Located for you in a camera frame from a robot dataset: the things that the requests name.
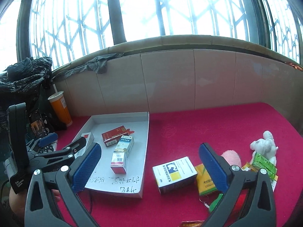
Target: green object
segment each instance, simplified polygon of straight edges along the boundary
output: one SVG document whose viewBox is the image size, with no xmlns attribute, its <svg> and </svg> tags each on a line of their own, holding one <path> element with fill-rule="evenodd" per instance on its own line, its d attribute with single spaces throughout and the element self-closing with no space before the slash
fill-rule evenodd
<svg viewBox="0 0 303 227">
<path fill-rule="evenodd" d="M 277 173 L 276 167 L 271 162 L 269 162 L 264 156 L 262 156 L 261 154 L 259 154 L 259 153 L 255 154 L 254 160 L 253 160 L 251 165 L 254 168 L 256 168 L 257 170 L 260 170 L 261 168 L 264 168 L 267 171 L 267 173 L 269 175 L 269 178 L 271 180 L 275 179 L 275 176 L 276 176 L 276 173 Z"/>
<path fill-rule="evenodd" d="M 223 194 L 219 194 L 218 198 L 216 200 L 214 200 L 210 204 L 210 206 L 209 206 L 209 212 L 212 212 L 215 209 L 216 205 L 219 203 L 219 201 L 221 200 L 222 196 L 223 196 Z"/>
</svg>

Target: white cardboard tray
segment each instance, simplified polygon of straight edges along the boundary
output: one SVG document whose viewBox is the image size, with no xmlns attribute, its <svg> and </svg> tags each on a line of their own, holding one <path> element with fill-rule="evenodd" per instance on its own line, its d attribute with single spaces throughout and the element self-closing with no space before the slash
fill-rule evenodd
<svg viewBox="0 0 303 227">
<path fill-rule="evenodd" d="M 131 134 L 134 137 L 134 145 L 128 156 L 126 174 L 114 174 L 110 164 L 117 144 L 106 147 L 101 134 L 122 125 L 134 131 Z M 101 159 L 85 187 L 111 195 L 142 198 L 148 128 L 148 112 L 91 116 L 73 140 L 79 138 L 82 133 L 92 132 L 94 142 L 101 145 Z"/>
</svg>

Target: black cable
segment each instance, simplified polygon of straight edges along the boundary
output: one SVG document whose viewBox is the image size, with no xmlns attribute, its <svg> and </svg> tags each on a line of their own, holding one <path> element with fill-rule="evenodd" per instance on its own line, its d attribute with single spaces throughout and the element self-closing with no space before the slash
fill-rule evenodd
<svg viewBox="0 0 303 227">
<path fill-rule="evenodd" d="M 4 188 L 5 184 L 7 184 L 8 182 L 9 182 L 9 179 L 6 179 L 6 180 L 4 181 L 4 183 L 2 184 L 2 186 L 1 186 L 0 202 L 2 202 L 2 191 L 3 191 L 3 188 Z"/>
<path fill-rule="evenodd" d="M 89 194 L 89 201 L 90 201 L 90 208 L 89 208 L 89 214 L 91 214 L 92 210 L 93 210 L 93 199 L 92 199 L 92 196 L 91 196 L 91 191 L 89 190 L 88 191 L 88 194 Z"/>
</svg>

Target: white plush toy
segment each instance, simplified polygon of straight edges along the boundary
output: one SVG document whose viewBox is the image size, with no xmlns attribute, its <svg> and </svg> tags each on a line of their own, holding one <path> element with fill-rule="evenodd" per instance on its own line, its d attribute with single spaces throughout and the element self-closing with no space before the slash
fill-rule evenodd
<svg viewBox="0 0 303 227">
<path fill-rule="evenodd" d="M 274 138 L 272 134 L 267 130 L 263 133 L 264 139 L 259 139 L 250 144 L 250 149 L 254 150 L 252 153 L 251 163 L 254 160 L 255 153 L 258 152 L 268 159 L 272 164 L 276 165 L 276 152 L 278 147 L 275 145 Z"/>
</svg>

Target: gray cloth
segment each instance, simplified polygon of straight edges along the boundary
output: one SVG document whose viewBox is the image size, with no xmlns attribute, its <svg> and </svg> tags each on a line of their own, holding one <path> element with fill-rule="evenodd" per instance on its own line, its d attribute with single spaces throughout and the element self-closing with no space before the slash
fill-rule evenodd
<svg viewBox="0 0 303 227">
<path fill-rule="evenodd" d="M 107 66 L 106 66 L 107 61 L 120 58 L 122 56 L 123 54 L 118 54 L 118 53 L 97 56 L 94 59 L 86 62 L 84 65 L 75 67 L 74 69 L 71 70 L 59 72 L 57 75 L 53 77 L 53 80 L 61 81 L 73 74 L 81 73 L 84 70 L 94 71 L 98 74 L 105 73 L 107 71 Z"/>
</svg>

